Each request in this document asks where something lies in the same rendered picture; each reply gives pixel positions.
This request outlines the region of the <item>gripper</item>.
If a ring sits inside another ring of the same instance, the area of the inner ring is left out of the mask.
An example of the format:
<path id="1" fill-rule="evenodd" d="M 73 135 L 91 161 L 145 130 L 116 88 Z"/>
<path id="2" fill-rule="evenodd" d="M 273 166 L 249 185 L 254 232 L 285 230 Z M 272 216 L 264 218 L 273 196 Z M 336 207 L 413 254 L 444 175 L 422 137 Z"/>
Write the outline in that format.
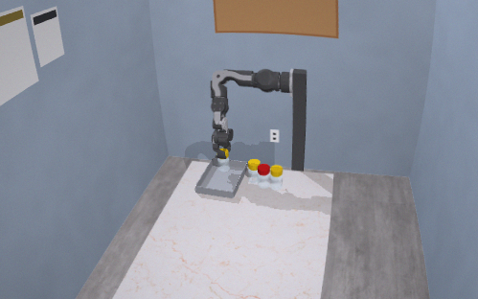
<path id="1" fill-rule="evenodd" d="M 224 149 L 231 150 L 230 141 L 233 140 L 234 131 L 231 128 L 228 128 L 228 122 L 225 120 L 224 129 L 215 129 L 212 134 L 213 150 L 217 152 L 215 158 L 226 159 L 225 152 L 219 149 L 219 146 L 223 146 Z M 228 130 L 230 129 L 230 130 Z"/>

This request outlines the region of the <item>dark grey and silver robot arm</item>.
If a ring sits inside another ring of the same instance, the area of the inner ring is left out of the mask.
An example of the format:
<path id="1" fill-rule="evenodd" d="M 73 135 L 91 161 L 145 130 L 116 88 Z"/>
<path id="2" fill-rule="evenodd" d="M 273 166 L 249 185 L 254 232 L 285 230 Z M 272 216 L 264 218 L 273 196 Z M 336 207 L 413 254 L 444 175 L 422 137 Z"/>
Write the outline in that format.
<path id="1" fill-rule="evenodd" d="M 280 72 L 273 72 L 269 69 L 262 69 L 258 73 L 225 69 L 223 71 L 215 71 L 211 80 L 211 109 L 215 117 L 213 119 L 213 129 L 226 129 L 224 122 L 227 120 L 226 113 L 229 110 L 229 105 L 227 87 L 224 85 L 228 81 L 235 81 L 239 86 L 268 89 L 266 90 L 268 92 L 279 91 L 279 88 L 282 88 L 281 92 L 290 93 L 290 97 L 293 97 L 292 73 L 293 69 L 290 70 L 290 75 L 289 72 L 282 72 L 280 74 Z"/>

